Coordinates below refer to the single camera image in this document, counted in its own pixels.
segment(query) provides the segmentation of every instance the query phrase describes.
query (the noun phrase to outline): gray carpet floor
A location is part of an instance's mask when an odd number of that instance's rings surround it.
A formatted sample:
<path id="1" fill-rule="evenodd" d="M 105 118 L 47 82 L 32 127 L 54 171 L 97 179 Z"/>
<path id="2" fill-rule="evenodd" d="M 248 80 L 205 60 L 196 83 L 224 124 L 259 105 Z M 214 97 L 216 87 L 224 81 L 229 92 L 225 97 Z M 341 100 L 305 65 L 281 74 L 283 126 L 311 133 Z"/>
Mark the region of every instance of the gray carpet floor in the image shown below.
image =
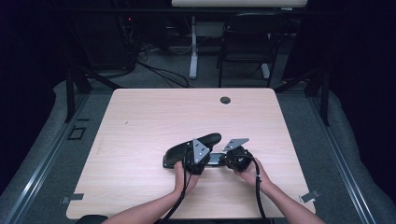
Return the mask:
<path id="1" fill-rule="evenodd" d="M 272 88 L 282 84 L 282 69 L 287 61 L 290 45 L 292 45 L 292 39 L 286 41 L 280 51 Z M 205 45 L 205 42 L 199 48 L 198 78 L 190 80 L 190 84 L 194 88 L 217 87 L 219 74 L 216 69 L 217 55 L 214 53 L 217 49 L 216 45 Z M 183 48 L 175 48 L 175 50 L 177 52 L 186 51 Z M 146 64 L 177 72 L 184 77 L 189 75 L 191 56 L 189 52 L 179 54 L 173 51 L 152 50 L 147 56 L 147 60 L 144 62 Z M 257 76 L 257 71 L 251 70 L 248 66 L 230 66 L 230 68 L 230 71 L 246 72 L 247 76 Z M 153 74 L 141 65 L 137 65 L 135 70 L 126 76 L 113 77 L 108 72 L 102 73 L 102 75 L 112 77 L 112 81 L 125 88 L 172 88 L 162 77 Z M 45 174 L 45 181 L 38 186 L 39 190 L 22 209 L 17 223 L 76 223 L 75 220 L 70 220 L 65 216 L 67 204 L 60 203 L 60 201 L 62 197 L 69 196 L 74 192 L 112 92 L 109 87 L 94 79 L 91 79 L 90 82 L 93 86 L 90 95 L 81 95 L 76 91 L 77 99 L 83 103 L 80 104 L 80 110 L 74 121 L 69 124 L 71 127 L 83 127 L 85 133 L 80 140 L 67 140 L 71 133 L 69 127 L 66 129 L 65 138 L 59 141 L 59 145 L 56 145 L 57 136 L 64 132 L 66 118 L 64 82 L 54 89 L 57 99 L 49 120 L 20 170 L 1 195 L 1 223 L 10 220 L 8 219 L 9 215 L 15 212 L 13 210 L 16 209 L 15 204 L 18 204 L 21 199 L 29 180 L 35 174 L 36 167 L 46 159 L 54 145 L 58 146 L 58 153 L 53 158 L 54 163 L 50 165 L 49 172 Z M 321 120 L 316 116 L 318 110 L 313 105 L 317 103 L 318 99 L 306 98 L 303 94 L 304 85 L 301 83 L 288 92 L 279 93 L 277 98 L 308 187 L 310 190 L 317 189 L 322 194 L 315 202 L 317 214 L 327 223 L 361 223 L 361 218 L 351 200 L 345 181 L 340 176 L 340 171 L 334 162 L 332 146 L 323 132 Z M 329 121 L 331 124 L 329 129 L 342 149 L 350 171 L 361 187 L 364 199 L 376 223 L 396 223 L 395 205 L 373 182 L 361 163 L 353 132 L 337 97 L 332 93 L 330 95 Z M 207 220 L 194 221 L 194 223 L 200 222 L 209 223 Z M 286 223 L 286 221 L 280 218 L 276 220 L 276 223 Z"/>

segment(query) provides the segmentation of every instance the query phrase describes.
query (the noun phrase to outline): table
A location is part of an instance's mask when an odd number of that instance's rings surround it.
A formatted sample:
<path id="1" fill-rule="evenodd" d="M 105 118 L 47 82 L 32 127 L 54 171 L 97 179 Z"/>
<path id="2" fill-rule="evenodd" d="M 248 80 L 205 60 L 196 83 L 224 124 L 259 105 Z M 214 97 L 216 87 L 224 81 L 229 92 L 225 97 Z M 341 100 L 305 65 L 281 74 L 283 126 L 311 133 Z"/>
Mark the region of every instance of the table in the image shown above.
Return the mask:
<path id="1" fill-rule="evenodd" d="M 221 97 L 231 102 L 223 104 Z M 170 147 L 220 133 L 212 152 L 233 138 L 260 159 L 270 178 L 292 199 L 308 193 L 276 95 L 271 89 L 119 89 L 114 91 L 93 142 L 67 216 L 112 216 L 159 198 L 174 187 L 163 168 Z M 267 217 L 282 217 L 262 194 Z M 312 202 L 303 203 L 315 212 Z M 261 217 L 254 188 L 227 167 L 207 167 L 171 218 Z"/>
<path id="2" fill-rule="evenodd" d="M 305 7 L 307 0 L 172 0 L 173 7 Z M 196 42 L 196 20 L 191 19 L 191 65 L 190 79 L 197 78 L 198 53 Z M 268 66 L 262 66 L 264 77 L 269 76 Z"/>

